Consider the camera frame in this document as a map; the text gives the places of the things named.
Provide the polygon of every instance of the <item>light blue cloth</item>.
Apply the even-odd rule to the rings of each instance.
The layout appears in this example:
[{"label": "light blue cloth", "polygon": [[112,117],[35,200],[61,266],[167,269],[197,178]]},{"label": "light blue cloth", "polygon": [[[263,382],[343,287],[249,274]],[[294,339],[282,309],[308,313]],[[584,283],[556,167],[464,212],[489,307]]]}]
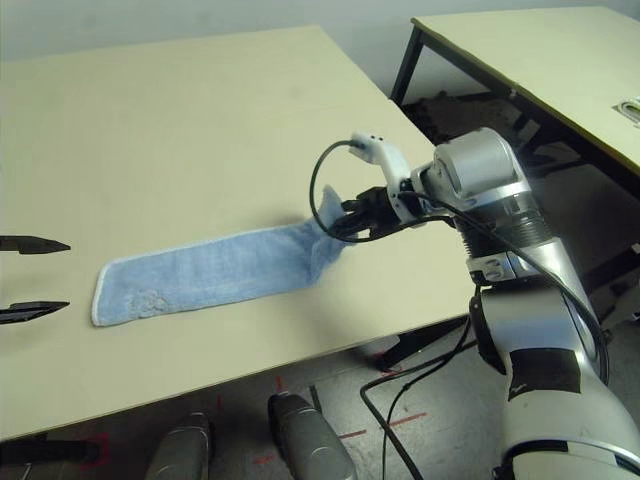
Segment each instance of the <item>light blue cloth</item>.
[{"label": "light blue cloth", "polygon": [[[329,187],[318,213],[325,225],[344,215]],[[100,272],[92,320],[118,325],[309,287],[345,245],[310,219],[115,260]]]}]

